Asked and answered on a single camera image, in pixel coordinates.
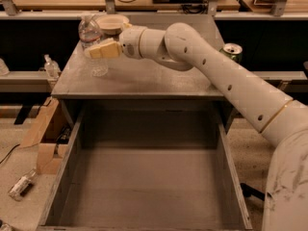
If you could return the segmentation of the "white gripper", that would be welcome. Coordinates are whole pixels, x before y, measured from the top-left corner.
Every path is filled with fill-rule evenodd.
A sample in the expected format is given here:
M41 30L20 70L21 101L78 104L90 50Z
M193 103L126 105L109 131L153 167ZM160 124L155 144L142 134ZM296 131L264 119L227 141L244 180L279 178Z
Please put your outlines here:
M111 59L119 57L123 52L128 58L141 59L141 36L146 27L123 23L121 29L124 31L119 35L119 42L113 38L104 39L86 48L85 56L91 59Z

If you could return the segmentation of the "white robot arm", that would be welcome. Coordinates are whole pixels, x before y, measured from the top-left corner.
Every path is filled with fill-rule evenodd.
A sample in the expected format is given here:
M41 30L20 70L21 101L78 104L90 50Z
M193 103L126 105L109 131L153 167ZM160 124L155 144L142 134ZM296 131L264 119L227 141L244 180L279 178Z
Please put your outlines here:
M119 40L85 50L92 59L121 54L186 71L199 69L274 147L262 231L308 231L308 107L213 48L193 27L130 26Z

